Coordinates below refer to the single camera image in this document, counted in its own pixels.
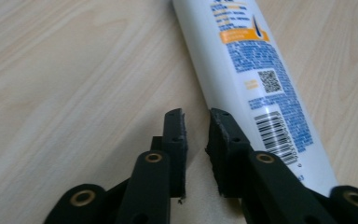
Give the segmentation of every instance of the wooden table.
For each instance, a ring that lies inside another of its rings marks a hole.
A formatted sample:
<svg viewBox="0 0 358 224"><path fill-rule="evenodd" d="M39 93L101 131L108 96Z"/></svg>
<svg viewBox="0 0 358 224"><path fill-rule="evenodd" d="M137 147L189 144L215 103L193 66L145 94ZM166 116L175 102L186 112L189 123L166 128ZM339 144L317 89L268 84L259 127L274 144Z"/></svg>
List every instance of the wooden table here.
<svg viewBox="0 0 358 224"><path fill-rule="evenodd" d="M339 183L358 187L358 1L257 2ZM244 223L216 190L170 0L0 0L0 223L42 223L69 188L126 179L177 107L187 199L172 201L172 223Z"/></svg>

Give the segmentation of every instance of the product label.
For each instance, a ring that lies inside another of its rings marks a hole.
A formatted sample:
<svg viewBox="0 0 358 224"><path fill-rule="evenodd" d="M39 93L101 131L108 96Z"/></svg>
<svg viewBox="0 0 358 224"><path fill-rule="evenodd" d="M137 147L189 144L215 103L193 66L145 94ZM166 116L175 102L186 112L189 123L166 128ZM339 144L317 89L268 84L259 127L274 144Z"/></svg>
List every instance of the product label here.
<svg viewBox="0 0 358 224"><path fill-rule="evenodd" d="M300 102L269 35L244 2L214 1L211 9L253 111L265 150L301 167L297 154L313 144Z"/></svg>

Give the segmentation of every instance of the plastic bottle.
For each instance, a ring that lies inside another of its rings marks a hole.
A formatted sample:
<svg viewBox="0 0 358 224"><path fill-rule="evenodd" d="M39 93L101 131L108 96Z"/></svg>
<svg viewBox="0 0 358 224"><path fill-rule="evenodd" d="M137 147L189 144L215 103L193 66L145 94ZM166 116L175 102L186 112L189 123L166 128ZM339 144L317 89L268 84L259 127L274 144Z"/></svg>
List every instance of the plastic bottle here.
<svg viewBox="0 0 358 224"><path fill-rule="evenodd" d="M334 172L254 0L173 0L208 107L229 112L254 150L281 157L328 195Z"/></svg>

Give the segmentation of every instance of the black plastic part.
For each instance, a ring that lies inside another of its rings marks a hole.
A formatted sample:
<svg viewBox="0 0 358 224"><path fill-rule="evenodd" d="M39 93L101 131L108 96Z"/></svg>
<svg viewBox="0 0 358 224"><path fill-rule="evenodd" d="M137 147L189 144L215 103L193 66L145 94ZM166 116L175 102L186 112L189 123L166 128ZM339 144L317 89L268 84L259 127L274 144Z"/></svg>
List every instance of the black plastic part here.
<svg viewBox="0 0 358 224"><path fill-rule="evenodd" d="M187 140L181 109L165 115L163 136L153 137L150 149L138 158L131 179L114 188L105 191L85 184L68 190L45 223L169 223L170 197L186 193Z"/></svg>
<svg viewBox="0 0 358 224"><path fill-rule="evenodd" d="M170 192L172 198L186 196L186 154L187 138L185 115L182 109L174 109L165 114L162 137L153 137L152 150L167 153L171 160Z"/></svg>
<svg viewBox="0 0 358 224"><path fill-rule="evenodd" d="M113 223L128 180L109 191L84 184L68 190L48 214L45 224Z"/></svg>
<svg viewBox="0 0 358 224"><path fill-rule="evenodd" d="M170 159L162 151L142 153L120 206L117 224L170 222Z"/></svg>
<svg viewBox="0 0 358 224"><path fill-rule="evenodd" d="M241 197L244 161L251 151L249 140L235 119L226 111L211 109L206 152L210 156L220 194L227 198Z"/></svg>
<svg viewBox="0 0 358 224"><path fill-rule="evenodd" d="M279 157L253 152L249 165L249 177L270 223L336 223Z"/></svg>
<svg viewBox="0 0 358 224"><path fill-rule="evenodd" d="M339 223L358 223L358 188L339 186L330 194L332 213L339 218Z"/></svg>
<svg viewBox="0 0 358 224"><path fill-rule="evenodd" d="M206 152L219 192L241 198L249 224L358 224L357 188L336 187L330 198L305 188L278 156L253 151L226 111L211 110Z"/></svg>

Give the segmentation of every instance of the light wood surface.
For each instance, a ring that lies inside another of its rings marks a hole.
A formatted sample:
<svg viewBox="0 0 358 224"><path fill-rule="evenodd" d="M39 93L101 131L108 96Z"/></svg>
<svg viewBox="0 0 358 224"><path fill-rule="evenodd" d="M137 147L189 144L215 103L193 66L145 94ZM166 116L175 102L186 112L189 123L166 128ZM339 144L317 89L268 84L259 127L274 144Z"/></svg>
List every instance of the light wood surface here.
<svg viewBox="0 0 358 224"><path fill-rule="evenodd" d="M358 1L257 3L339 183L358 187ZM172 223L244 223L217 194L208 109L170 0L0 0L0 223L42 223L68 189L126 179L177 107L187 199L172 201Z"/></svg>

